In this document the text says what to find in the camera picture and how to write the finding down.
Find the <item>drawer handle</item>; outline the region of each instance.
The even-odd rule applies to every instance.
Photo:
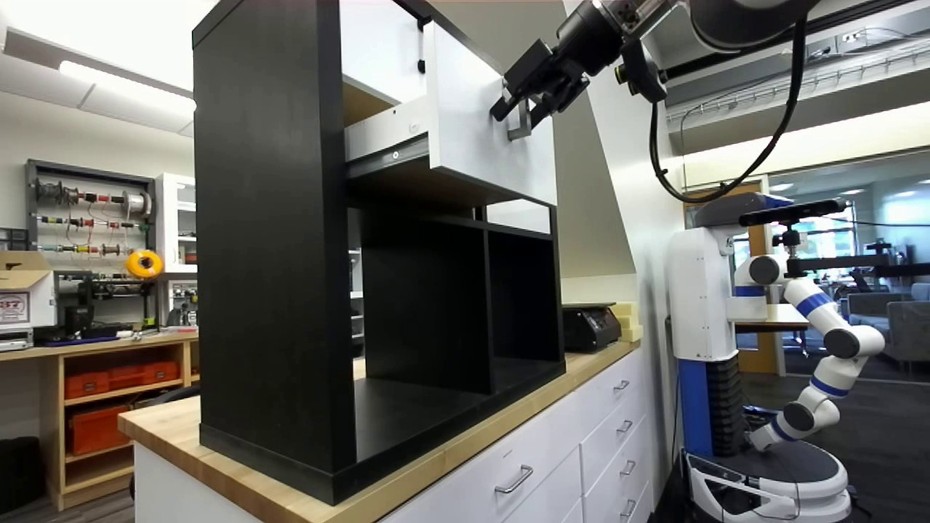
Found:
[[[627,420],[623,422],[623,425],[620,428],[617,429],[617,434],[627,433],[630,431],[632,427],[633,427],[633,422],[631,422],[630,420]]]
[[[621,476],[629,476],[633,473],[633,469],[636,468],[636,462],[633,460],[627,460],[627,468],[620,471]]]
[[[514,490],[517,490],[527,478],[533,475],[533,467],[529,465],[520,465],[520,477],[513,482],[513,485],[509,487],[494,487],[494,492],[500,492],[501,494],[510,494]]]
[[[633,515],[634,510],[636,510],[636,501],[627,500],[627,508],[620,513],[620,521],[626,521],[627,519],[630,519],[630,516]]]

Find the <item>wooden shelf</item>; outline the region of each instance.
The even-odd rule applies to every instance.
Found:
[[[119,449],[125,449],[126,447],[132,447],[132,442],[130,441],[129,443],[126,443],[124,445],[119,445],[117,447],[110,447],[109,449],[98,450],[96,452],[88,452],[87,454],[79,454],[77,456],[68,452],[67,454],[64,455],[64,462],[65,463],[79,462],[81,460],[86,460],[87,458],[93,458],[94,456],[100,456],[101,454],[106,454],[107,452],[114,452]]]
[[[64,493],[93,487],[111,479],[132,474],[132,448],[124,448],[83,460],[65,472]]]
[[[99,401],[101,399],[109,399],[111,397],[132,396],[134,394],[138,394],[138,393],[142,393],[146,391],[153,391],[153,390],[163,389],[167,387],[174,387],[174,386],[183,385],[183,384],[184,384],[184,380],[177,379],[177,380],[171,380],[170,382],[158,382],[158,383],[152,383],[150,385],[139,385],[138,387],[127,387],[125,389],[118,389],[115,391],[94,394],[92,396],[81,396],[81,397],[73,397],[71,399],[66,399],[64,400],[64,406],[70,407],[71,405],[81,405],[82,403],[90,403],[92,401]]]

